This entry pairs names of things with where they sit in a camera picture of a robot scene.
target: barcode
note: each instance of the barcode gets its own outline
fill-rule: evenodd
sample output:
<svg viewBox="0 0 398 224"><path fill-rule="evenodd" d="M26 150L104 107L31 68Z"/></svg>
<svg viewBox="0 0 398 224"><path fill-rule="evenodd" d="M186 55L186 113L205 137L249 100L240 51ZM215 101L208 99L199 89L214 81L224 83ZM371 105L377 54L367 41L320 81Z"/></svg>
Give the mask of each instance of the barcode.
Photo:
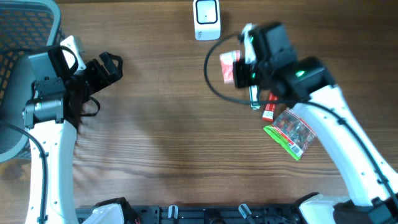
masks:
<svg viewBox="0 0 398 224"><path fill-rule="evenodd" d="M296 154L296 156L300 157L303 154L301 148L299 148L296 144L290 146L290 149Z"/></svg>

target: table top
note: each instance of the table top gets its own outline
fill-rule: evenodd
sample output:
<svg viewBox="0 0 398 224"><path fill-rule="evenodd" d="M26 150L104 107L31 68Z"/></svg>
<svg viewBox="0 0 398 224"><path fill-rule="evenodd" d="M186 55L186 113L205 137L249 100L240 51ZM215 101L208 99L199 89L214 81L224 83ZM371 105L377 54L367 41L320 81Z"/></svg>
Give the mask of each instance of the table top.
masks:
<svg viewBox="0 0 398 224"><path fill-rule="evenodd" d="M262 128L260 111L223 101L203 78L215 43L195 40L192 2L60 4L62 28L85 46L124 59L121 81L95 94L101 111L83 118L74 151L75 205L126 197L132 205L284 203L321 192L346 195L318 141L295 161ZM380 153L398 168L397 3L387 1L222 1L222 35L248 22L284 22L298 56L316 55L342 88ZM248 98L222 81L215 52L209 74L224 94ZM95 110L88 103L85 110ZM22 223L29 161L0 165L0 223Z"/></svg>

